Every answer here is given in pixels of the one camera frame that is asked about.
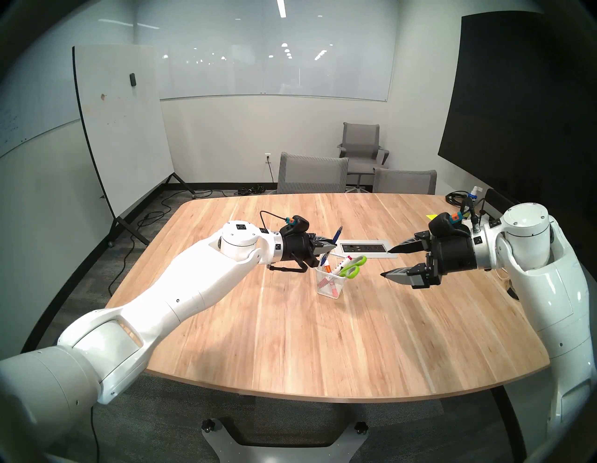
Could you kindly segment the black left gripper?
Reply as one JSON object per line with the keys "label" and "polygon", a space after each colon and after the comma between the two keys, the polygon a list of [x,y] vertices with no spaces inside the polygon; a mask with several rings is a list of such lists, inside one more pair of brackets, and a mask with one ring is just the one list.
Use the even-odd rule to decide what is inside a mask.
{"label": "black left gripper", "polygon": [[308,268],[321,267],[335,250],[336,242],[332,238],[318,236],[315,233],[298,232],[281,234],[282,262],[293,260],[299,269],[281,267],[283,272],[307,272]]}

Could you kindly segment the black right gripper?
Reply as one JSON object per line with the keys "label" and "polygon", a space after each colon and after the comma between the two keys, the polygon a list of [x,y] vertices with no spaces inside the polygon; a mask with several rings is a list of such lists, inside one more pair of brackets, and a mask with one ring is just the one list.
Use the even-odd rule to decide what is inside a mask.
{"label": "black right gripper", "polygon": [[435,237],[429,231],[416,232],[413,238],[389,249],[390,254],[429,252],[427,263],[410,268],[397,268],[380,275],[394,283],[413,289],[439,286],[444,275],[478,269],[473,241],[470,235]]}

